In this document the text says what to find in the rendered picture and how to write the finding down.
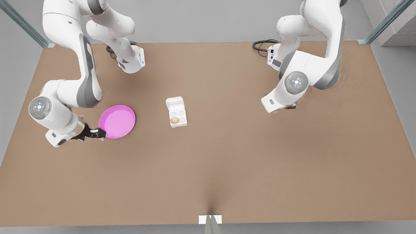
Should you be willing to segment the pink round plate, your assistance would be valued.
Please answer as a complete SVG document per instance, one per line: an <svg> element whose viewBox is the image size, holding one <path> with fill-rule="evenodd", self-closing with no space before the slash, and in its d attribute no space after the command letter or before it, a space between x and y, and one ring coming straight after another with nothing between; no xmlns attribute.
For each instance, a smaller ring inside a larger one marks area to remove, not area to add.
<svg viewBox="0 0 416 234"><path fill-rule="evenodd" d="M128 135L134 128L136 116L126 105L115 105L106 109L98 122L100 129L106 132L106 138L119 139Z"/></svg>

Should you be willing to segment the white egg box lid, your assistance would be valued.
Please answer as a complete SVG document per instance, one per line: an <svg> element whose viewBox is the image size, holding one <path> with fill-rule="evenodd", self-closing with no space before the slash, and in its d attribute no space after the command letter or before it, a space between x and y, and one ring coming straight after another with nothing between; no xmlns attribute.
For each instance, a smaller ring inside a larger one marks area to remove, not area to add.
<svg viewBox="0 0 416 234"><path fill-rule="evenodd" d="M179 111L185 109L184 101L182 97L171 97L165 101L168 111Z"/></svg>

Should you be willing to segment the white egg box base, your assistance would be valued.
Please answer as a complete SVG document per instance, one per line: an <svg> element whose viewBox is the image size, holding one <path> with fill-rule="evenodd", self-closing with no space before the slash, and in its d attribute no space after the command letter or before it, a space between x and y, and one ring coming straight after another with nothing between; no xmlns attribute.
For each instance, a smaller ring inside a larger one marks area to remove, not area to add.
<svg viewBox="0 0 416 234"><path fill-rule="evenodd" d="M182 110L177 110L177 111L169 111L169 120L172 117L178 117L180 119L179 123L177 124L172 124L170 121L170 126L172 128L176 128L179 126L187 126L188 122L187 122L187 118L186 118L186 110L182 109Z"/></svg>

